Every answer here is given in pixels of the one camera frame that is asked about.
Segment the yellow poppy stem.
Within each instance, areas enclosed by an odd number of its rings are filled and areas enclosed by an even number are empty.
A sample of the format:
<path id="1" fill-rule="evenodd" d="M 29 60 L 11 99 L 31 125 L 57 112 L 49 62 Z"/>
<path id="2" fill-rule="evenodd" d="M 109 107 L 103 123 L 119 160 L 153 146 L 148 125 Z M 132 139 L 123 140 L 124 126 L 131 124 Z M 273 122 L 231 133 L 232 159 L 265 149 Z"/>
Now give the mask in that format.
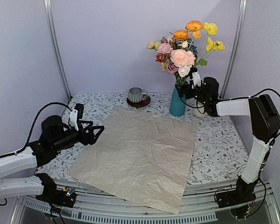
<path id="1" fill-rule="evenodd" d="M 207 44 L 205 46 L 205 52 L 202 55 L 200 54 L 201 50 L 199 50 L 199 53 L 197 55 L 197 59 L 195 62 L 195 66 L 201 66 L 201 67 L 207 66 L 208 61 L 206 59 L 213 52 L 225 50 L 225 45 L 222 41 L 214 41 L 211 38 L 211 36 L 215 36 L 218 33 L 218 26 L 215 23 L 205 22 L 203 25 L 203 29 L 206 31 L 206 36 L 204 38 L 201 49 L 204 46 L 204 43 L 206 41 L 207 41 Z"/>

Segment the orange poppy stem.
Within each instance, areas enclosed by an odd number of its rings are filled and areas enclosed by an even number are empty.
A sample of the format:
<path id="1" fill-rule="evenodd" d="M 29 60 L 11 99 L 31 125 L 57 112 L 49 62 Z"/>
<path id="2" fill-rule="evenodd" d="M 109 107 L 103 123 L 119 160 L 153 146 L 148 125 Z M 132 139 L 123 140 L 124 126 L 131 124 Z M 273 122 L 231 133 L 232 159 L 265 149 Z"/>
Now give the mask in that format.
<path id="1" fill-rule="evenodd" d="M 201 30 L 204 25 L 197 20 L 192 20 L 185 25 L 185 30 L 177 30 L 173 34 L 173 38 L 180 43 L 182 49 L 187 49 L 192 45 L 194 39 L 200 39 L 202 37 Z"/>

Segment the large pink peony stem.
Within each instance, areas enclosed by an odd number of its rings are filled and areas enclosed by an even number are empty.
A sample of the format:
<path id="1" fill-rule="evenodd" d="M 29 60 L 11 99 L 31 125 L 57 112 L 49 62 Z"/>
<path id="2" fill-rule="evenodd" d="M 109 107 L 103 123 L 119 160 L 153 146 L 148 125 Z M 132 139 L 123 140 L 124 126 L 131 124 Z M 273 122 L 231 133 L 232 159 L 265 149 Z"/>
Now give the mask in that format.
<path id="1" fill-rule="evenodd" d="M 173 51 L 173 47 L 169 43 L 162 43 L 158 49 L 158 53 L 162 54 L 170 54 Z"/>

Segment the white and mauve rose stem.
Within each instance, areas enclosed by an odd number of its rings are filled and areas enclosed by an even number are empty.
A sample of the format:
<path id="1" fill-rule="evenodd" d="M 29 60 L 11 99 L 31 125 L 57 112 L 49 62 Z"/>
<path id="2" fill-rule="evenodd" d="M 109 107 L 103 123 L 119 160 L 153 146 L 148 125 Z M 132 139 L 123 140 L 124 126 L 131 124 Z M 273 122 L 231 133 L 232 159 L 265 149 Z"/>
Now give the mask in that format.
<path id="1" fill-rule="evenodd" d="M 160 63 L 161 70 L 167 71 L 169 74 L 175 76 L 175 83 L 178 85 L 187 84 L 187 78 L 189 77 L 190 67 L 181 66 L 177 67 L 169 58 L 168 54 L 157 53 L 156 62 Z"/>

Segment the pink rose stem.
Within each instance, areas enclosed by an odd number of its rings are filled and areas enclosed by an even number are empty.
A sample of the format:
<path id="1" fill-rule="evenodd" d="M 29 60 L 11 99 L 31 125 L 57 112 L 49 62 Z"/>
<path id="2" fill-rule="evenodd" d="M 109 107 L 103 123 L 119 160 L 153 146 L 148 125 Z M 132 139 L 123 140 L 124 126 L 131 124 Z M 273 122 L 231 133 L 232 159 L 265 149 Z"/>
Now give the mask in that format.
<path id="1" fill-rule="evenodd" d="M 171 44 L 173 42 L 173 38 L 174 38 L 173 35 L 164 36 L 161 39 L 161 43 L 169 43 L 169 44 Z"/>

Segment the teal vase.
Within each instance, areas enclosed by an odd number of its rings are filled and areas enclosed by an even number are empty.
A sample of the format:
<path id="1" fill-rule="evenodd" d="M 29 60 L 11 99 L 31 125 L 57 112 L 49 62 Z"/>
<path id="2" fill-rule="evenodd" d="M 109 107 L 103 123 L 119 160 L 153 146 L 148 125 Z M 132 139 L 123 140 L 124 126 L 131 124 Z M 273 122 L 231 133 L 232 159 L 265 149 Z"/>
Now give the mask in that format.
<path id="1" fill-rule="evenodd" d="M 180 99 L 177 88 L 174 87 L 169 106 L 169 112 L 171 115 L 180 117 L 185 114 L 186 105 L 182 101 L 186 102 L 186 98 L 182 97 L 182 99 Z"/>

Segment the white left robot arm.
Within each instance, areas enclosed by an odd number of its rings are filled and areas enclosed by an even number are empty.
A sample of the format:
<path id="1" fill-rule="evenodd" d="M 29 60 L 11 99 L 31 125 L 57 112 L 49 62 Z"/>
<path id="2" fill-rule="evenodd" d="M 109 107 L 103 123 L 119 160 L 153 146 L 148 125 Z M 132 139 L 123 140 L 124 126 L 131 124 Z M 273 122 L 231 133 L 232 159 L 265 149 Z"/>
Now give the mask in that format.
<path id="1" fill-rule="evenodd" d="M 104 126 L 94 126 L 88 121 L 83 127 L 78 122 L 67 125 L 58 115 L 49 116 L 42 123 L 39 140 L 28 143 L 21 151 L 0 156 L 0 200 L 8 197 L 34 195 L 37 200 L 51 206 L 59 205 L 72 208 L 76 194 L 72 188 L 58 189 L 54 180 L 46 173 L 30 177 L 14 178 L 23 170 L 39 168 L 50 163 L 62 151 L 77 143 L 93 145 L 104 131 Z"/>

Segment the cream wrapping paper sheet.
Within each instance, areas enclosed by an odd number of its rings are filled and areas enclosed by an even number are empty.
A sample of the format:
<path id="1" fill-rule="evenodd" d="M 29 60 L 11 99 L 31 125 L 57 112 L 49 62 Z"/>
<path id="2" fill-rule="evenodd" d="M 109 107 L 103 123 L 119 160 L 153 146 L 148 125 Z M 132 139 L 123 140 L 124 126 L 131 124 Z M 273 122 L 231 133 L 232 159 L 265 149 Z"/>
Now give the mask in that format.
<path id="1" fill-rule="evenodd" d="M 67 174 L 119 198 L 178 214 L 194 151 L 196 125 L 115 107 L 93 146 Z"/>

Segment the yellow rose stem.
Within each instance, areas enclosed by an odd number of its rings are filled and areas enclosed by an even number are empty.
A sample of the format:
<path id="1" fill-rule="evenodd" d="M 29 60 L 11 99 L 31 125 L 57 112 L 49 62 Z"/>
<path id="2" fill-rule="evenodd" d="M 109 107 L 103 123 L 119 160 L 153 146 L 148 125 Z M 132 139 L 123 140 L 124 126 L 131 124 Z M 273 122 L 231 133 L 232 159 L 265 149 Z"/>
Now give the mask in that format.
<path id="1" fill-rule="evenodd" d="M 156 51 L 155 61 L 161 65 L 161 70 L 164 71 L 166 69 L 166 54 L 158 51 L 158 48 L 161 46 L 160 42 L 151 41 L 147 48 L 154 49 Z"/>

